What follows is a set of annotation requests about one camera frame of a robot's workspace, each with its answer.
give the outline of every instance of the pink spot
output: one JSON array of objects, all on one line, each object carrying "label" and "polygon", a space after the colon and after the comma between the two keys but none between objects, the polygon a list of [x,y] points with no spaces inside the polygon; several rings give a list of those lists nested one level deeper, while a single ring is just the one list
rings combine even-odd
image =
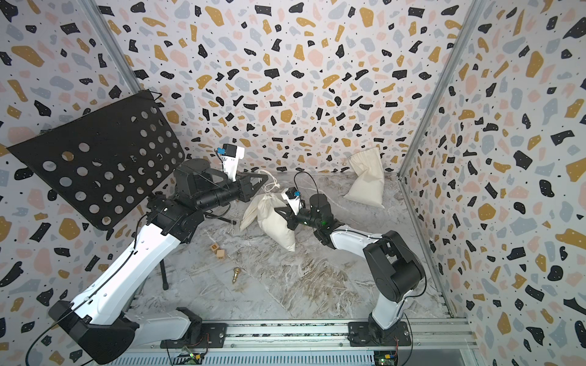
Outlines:
[{"label": "pink spot", "polygon": [[30,249],[17,249],[16,255],[18,256],[18,258],[28,258],[31,255],[33,255],[33,251]]},{"label": "pink spot", "polygon": [[318,6],[314,4],[314,19],[322,20],[322,15],[319,13]]},{"label": "pink spot", "polygon": [[320,67],[323,63],[323,55],[320,51],[313,49],[307,54],[309,61],[315,66]]},{"label": "pink spot", "polygon": [[181,51],[172,50],[171,51],[171,60],[175,61],[175,63],[181,67],[187,67],[187,56]]},{"label": "pink spot", "polygon": [[66,63],[66,62],[62,62],[62,63],[59,64],[59,70],[61,70],[61,72],[63,74],[67,74],[69,71],[71,71],[69,69],[69,64]]},{"label": "pink spot", "polygon": [[543,69],[543,74],[541,74],[541,80],[539,80],[539,84],[543,84],[543,83],[547,82],[547,80],[549,79],[549,77],[555,67],[556,67],[556,65],[553,64],[553,65],[549,65],[545,69]]},{"label": "pink spot", "polygon": [[45,19],[47,19],[52,24],[57,23],[57,16],[50,12],[45,12]]},{"label": "pink spot", "polygon": [[472,94],[476,90],[476,86],[478,82],[476,80],[476,75],[471,75],[466,78],[466,93],[468,95]]},{"label": "pink spot", "polygon": [[155,10],[156,13],[163,19],[163,20],[169,20],[169,17],[167,16],[167,14],[163,11],[163,9],[161,9],[159,7],[159,5],[155,4]]},{"label": "pink spot", "polygon": [[464,192],[467,192],[467,193],[480,192],[480,187],[478,186],[478,184],[476,184],[476,182],[473,182],[473,181],[468,182],[462,189]]},{"label": "pink spot", "polygon": [[37,272],[44,274],[45,276],[49,276],[53,272],[53,268],[51,267],[51,253],[47,248],[42,248],[37,253],[33,266]]}]

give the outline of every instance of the black cable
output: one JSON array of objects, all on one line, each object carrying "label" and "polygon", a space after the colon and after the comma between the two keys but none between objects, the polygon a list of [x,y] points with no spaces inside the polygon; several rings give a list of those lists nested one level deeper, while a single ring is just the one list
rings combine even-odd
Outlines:
[{"label": "black cable", "polygon": [[[138,226],[140,225],[142,219],[147,216],[147,214],[144,214],[141,216],[141,218],[138,219],[137,222],[137,231],[136,234],[134,236],[134,247],[133,249],[136,250],[137,248],[137,240],[138,240]],[[114,277],[116,275],[116,273],[118,273],[118,271],[120,271],[120,269],[122,269],[122,267],[124,267],[124,265],[128,262],[128,260],[132,257],[134,250],[130,253],[130,255],[128,256],[128,258],[126,258],[126,260],[122,263],[122,265],[120,267],[118,267],[118,269],[104,282],[102,283],[90,296],[87,297],[87,300],[83,300],[83,302],[81,304],[79,304],[78,306],[76,306],[75,309],[69,311],[67,314],[61,316],[59,319],[57,319],[53,324],[51,324],[43,333],[41,333],[37,339],[35,339],[33,341],[33,343],[30,345],[28,351],[26,352],[25,355],[25,364],[26,366],[30,366],[29,364],[29,354],[32,351],[33,347],[35,346],[35,344],[39,341],[39,339],[44,336],[49,330],[51,330],[51,328],[53,328],[54,326],[56,326],[57,324],[59,324],[60,321],[62,321],[63,319],[65,319],[66,317],[68,317],[71,313],[74,313],[77,309],[79,309],[82,305],[84,305],[88,300],[91,299],[92,296],[94,296],[102,287],[104,287],[104,285],[106,283],[108,283],[108,281],[110,279],[112,279],[112,277]]]}]

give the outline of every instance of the circular hole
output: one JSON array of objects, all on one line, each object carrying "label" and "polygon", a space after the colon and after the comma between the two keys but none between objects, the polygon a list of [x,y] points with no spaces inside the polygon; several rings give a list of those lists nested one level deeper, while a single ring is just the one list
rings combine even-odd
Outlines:
[{"label": "circular hole", "polygon": [[69,152],[69,151],[64,151],[61,154],[61,157],[63,158],[63,160],[65,160],[67,162],[70,162],[70,161],[73,160],[73,154],[71,152]]},{"label": "circular hole", "polygon": [[46,162],[43,163],[43,169],[48,172],[52,172],[55,169],[57,169],[57,164],[47,160]]},{"label": "circular hole", "polygon": [[69,187],[71,186],[71,179],[68,177],[62,177],[59,179],[59,184],[61,184],[63,187]]},{"label": "circular hole", "polygon": [[79,168],[77,168],[77,174],[79,174],[82,177],[85,177],[87,175],[87,169],[85,167],[80,166]]}]

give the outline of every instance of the gray spot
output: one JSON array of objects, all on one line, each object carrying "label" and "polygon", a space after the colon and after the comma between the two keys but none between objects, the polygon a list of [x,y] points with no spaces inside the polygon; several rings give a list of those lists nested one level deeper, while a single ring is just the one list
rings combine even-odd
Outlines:
[{"label": "gray spot", "polygon": [[193,80],[193,78],[191,77],[191,75],[189,75],[187,71],[180,71],[179,74],[183,76],[185,80]]},{"label": "gray spot", "polygon": [[499,289],[494,287],[490,282],[488,282],[488,280],[486,278],[481,279],[482,282],[482,286],[484,286],[484,289],[486,290],[486,292],[488,292],[490,295],[498,295],[499,294]]},{"label": "gray spot", "polygon": [[500,229],[499,231],[496,232],[496,237],[497,238],[504,238],[505,236],[507,236],[507,228],[503,227],[502,229]]},{"label": "gray spot", "polygon": [[492,330],[487,326],[486,331],[484,332],[484,340],[486,341],[486,345],[488,348],[492,349],[492,345],[495,342],[495,335],[492,334]]},{"label": "gray spot", "polygon": [[177,19],[187,19],[189,18],[189,1],[185,0],[181,3],[181,6],[177,8],[175,11],[175,17]]},{"label": "gray spot", "polygon": [[8,24],[8,27],[6,27],[6,34],[16,40],[23,40],[25,38],[25,35],[12,24]]},{"label": "gray spot", "polygon": [[515,236],[519,236],[521,234],[525,234],[528,231],[535,230],[537,228],[537,223],[535,222],[534,218],[519,217],[509,226],[511,227],[513,234],[515,234]]},{"label": "gray spot", "polygon": [[49,99],[51,97],[51,91],[45,88],[30,88],[30,91],[40,96],[41,98]]},{"label": "gray spot", "polygon": [[64,2],[63,4],[61,4],[61,11],[63,12],[63,14],[71,14],[75,11],[75,9],[73,8],[73,3],[71,1],[68,2]]},{"label": "gray spot", "polygon": [[313,93],[307,93],[307,94],[306,94],[306,95],[303,97],[302,101],[303,101],[303,107],[304,107],[304,108],[309,108],[309,107],[311,107],[311,105],[312,105],[312,104],[313,104],[313,102],[314,102],[314,94],[313,94]]},{"label": "gray spot", "polygon": [[348,36],[346,36],[346,44],[348,45],[348,48],[354,48],[354,46],[356,46],[356,42]]},{"label": "gray spot", "polygon": [[71,90],[73,89],[73,83],[67,79],[64,79],[60,76],[53,76],[51,80],[49,80],[49,85],[61,88],[63,90]]},{"label": "gray spot", "polygon": [[511,54],[516,52],[519,49],[519,46],[525,43],[525,37],[521,37],[519,39],[512,40],[503,44],[503,52]]},{"label": "gray spot", "polygon": [[481,150],[484,155],[487,155],[495,148],[495,138],[492,135],[485,135],[482,137]]},{"label": "gray spot", "polygon": [[39,289],[40,279],[30,279],[15,289],[8,291],[9,295],[21,292],[37,291]]},{"label": "gray spot", "polygon": [[363,38],[360,40],[360,42],[362,43],[362,45],[364,46],[364,50],[367,52],[374,52],[375,48],[374,48],[374,43],[372,42],[371,38]]},{"label": "gray spot", "polygon": [[142,27],[142,26],[141,26],[141,27],[138,27],[138,30],[139,30],[139,31],[140,31],[140,32],[141,32],[143,35],[145,35],[145,37],[148,37],[148,36],[150,36],[151,34],[153,34],[153,33],[152,33],[150,30],[148,30],[147,28],[145,28],[145,27]]},{"label": "gray spot", "polygon": [[547,42],[546,53],[554,53],[559,46],[560,39],[552,39],[551,41]]},{"label": "gray spot", "polygon": [[73,61],[75,61],[75,63],[79,66],[83,66],[91,70],[91,65],[86,62],[86,58],[82,55],[72,52],[71,57],[73,58]]},{"label": "gray spot", "polygon": [[523,144],[523,141],[525,140],[525,138],[523,136],[511,136],[511,146],[513,147],[517,147],[517,146],[521,146]]},{"label": "gray spot", "polygon": [[340,5],[336,6],[335,8],[330,11],[328,14],[328,18],[330,19],[340,19],[344,16],[344,11],[346,10],[346,2],[342,2]]},{"label": "gray spot", "polygon": [[193,101],[193,95],[191,93],[185,93],[183,103],[185,103],[185,108],[187,109],[192,110],[195,108],[195,102]]},{"label": "gray spot", "polygon": [[556,342],[558,347],[564,347],[568,344],[568,339],[565,336],[565,320],[561,320],[560,324],[558,324],[557,328],[549,334],[551,339]]},{"label": "gray spot", "polygon": [[228,37],[220,37],[218,38],[218,42],[220,42],[221,44],[224,45],[224,47],[228,50],[228,51],[236,51],[236,46],[234,45],[234,43],[230,40],[230,38]]},{"label": "gray spot", "polygon": [[557,98],[553,98],[543,106],[543,125],[547,125],[551,116],[557,114]]},{"label": "gray spot", "polygon": [[521,100],[523,99],[523,91],[519,88],[511,89],[511,107],[518,110],[521,107]]},{"label": "gray spot", "polygon": [[393,41],[395,41],[399,48],[403,46],[403,38],[405,38],[405,36],[401,33],[401,31],[398,29],[395,30],[395,33],[393,34]]},{"label": "gray spot", "polygon": [[260,33],[256,29],[250,28],[250,37],[253,40],[255,40],[256,43],[258,43],[259,46],[262,46],[263,45],[262,41],[260,40]]},{"label": "gray spot", "polygon": [[368,77],[363,77],[362,80],[358,83],[358,85],[360,85],[360,87],[364,91],[369,92],[372,90],[372,87],[374,86],[374,81],[372,81],[372,79]]},{"label": "gray spot", "polygon": [[544,166],[538,166],[535,168],[535,174],[549,177],[551,175],[551,172],[553,171],[553,167],[555,165],[556,165],[556,163],[551,163],[551,164],[544,165]]},{"label": "gray spot", "polygon": [[293,27],[293,26],[291,26],[291,27],[289,28],[289,33],[291,33],[293,36],[296,36],[296,35],[300,35],[300,34],[301,34],[301,32],[300,32],[300,31],[298,31],[298,30],[297,30],[297,28],[295,28],[295,27]]}]

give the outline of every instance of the white string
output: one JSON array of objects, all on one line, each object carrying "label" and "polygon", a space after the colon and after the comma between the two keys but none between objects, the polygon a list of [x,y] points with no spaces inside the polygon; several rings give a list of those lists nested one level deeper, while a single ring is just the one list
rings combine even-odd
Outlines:
[{"label": "white string", "polygon": [[270,191],[272,191],[275,188],[281,188],[281,185],[279,183],[277,183],[277,178],[275,178],[270,172],[268,172],[264,169],[260,169],[259,172],[264,172],[272,178],[271,183],[267,183],[263,186],[263,190],[265,191],[265,193],[269,193]]}]

